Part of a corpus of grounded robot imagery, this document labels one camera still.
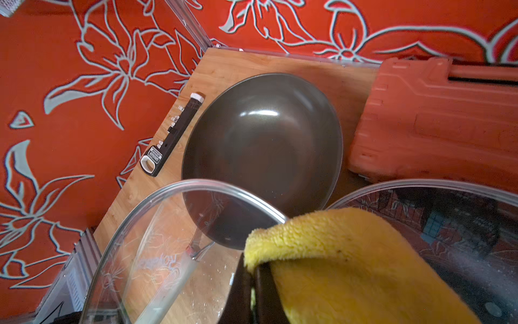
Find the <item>wooden cutting board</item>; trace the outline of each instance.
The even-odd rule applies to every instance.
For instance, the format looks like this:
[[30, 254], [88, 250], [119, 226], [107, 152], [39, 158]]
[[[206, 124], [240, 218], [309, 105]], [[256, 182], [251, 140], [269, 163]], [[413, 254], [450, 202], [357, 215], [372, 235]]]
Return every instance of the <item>wooden cutting board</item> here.
[[[276, 57], [263, 54], [246, 53], [239, 51], [210, 48], [203, 56], [193, 75], [180, 93], [180, 96], [165, 117], [162, 125], [155, 133], [152, 145], [163, 140], [167, 135], [167, 129], [171, 124], [171, 118], [177, 116], [180, 111], [178, 106], [185, 106], [192, 92], [205, 95], [205, 101], [199, 112], [180, 138], [176, 148], [169, 156], [164, 167], [157, 177], [146, 175], [140, 166], [136, 166], [117, 195], [101, 223], [97, 227], [94, 237], [101, 252], [103, 252], [113, 234], [129, 212], [144, 198], [155, 190], [172, 182], [181, 180], [181, 165], [185, 146], [195, 123], [210, 103], [230, 86], [246, 78], [264, 73], [290, 73], [302, 77], [319, 88], [330, 100], [337, 111], [343, 133], [344, 161], [347, 159], [349, 146], [352, 142], [356, 125], [363, 112], [365, 102], [370, 93], [371, 85], [377, 74], [373, 67], [359, 67], [354, 65], [339, 65], [328, 62], [298, 60], [285, 57]], [[367, 185], [356, 175], [347, 170], [346, 163], [342, 164], [340, 177], [335, 191], [329, 199], [329, 203], [342, 196]], [[238, 251], [224, 248], [212, 248], [210, 257], [198, 266], [198, 275], [207, 275], [207, 278], [217, 280], [207, 282], [207, 285], [193, 280], [187, 283], [185, 291], [190, 289], [196, 294], [181, 294], [175, 306], [171, 308], [165, 322], [177, 322], [175, 318], [181, 318], [181, 322], [216, 322], [221, 311], [221, 305], [228, 294], [228, 276], [230, 269], [228, 264], [237, 264]], [[138, 304], [142, 294], [135, 293], [129, 296]], [[204, 300], [211, 298], [213, 303], [195, 300], [203, 296]]]

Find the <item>wok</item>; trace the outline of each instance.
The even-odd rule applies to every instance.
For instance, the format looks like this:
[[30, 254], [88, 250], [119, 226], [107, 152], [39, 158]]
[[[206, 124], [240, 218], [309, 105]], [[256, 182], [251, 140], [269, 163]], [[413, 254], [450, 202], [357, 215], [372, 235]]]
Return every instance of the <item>wok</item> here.
[[294, 217], [325, 206], [342, 151], [340, 123], [320, 90], [293, 75], [263, 74], [206, 109], [185, 148], [182, 179], [228, 182]]

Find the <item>red wallpaper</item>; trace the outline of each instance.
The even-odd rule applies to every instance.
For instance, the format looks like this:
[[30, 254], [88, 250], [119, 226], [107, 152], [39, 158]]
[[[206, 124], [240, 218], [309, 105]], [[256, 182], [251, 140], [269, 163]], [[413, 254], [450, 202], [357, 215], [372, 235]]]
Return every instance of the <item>red wallpaper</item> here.
[[185, 0], [217, 44], [381, 63], [450, 56], [518, 64], [515, 0]]
[[0, 30], [5, 318], [36, 309], [202, 53], [162, 0], [26, 1]]

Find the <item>orange tool case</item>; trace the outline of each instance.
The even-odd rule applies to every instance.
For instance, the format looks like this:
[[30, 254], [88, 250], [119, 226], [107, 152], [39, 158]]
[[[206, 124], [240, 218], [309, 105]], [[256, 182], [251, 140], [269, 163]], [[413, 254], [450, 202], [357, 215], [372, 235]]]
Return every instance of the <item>orange tool case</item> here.
[[371, 182], [444, 178], [518, 192], [518, 68], [383, 62], [349, 152]]

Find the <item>microfiber cloth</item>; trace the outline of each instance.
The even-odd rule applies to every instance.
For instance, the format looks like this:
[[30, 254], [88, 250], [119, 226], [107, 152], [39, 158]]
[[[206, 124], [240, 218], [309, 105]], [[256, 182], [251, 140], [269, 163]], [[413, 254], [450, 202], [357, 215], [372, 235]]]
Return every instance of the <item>microfiber cloth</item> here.
[[265, 262], [290, 323], [480, 323], [398, 231], [358, 208], [253, 231], [245, 267]]

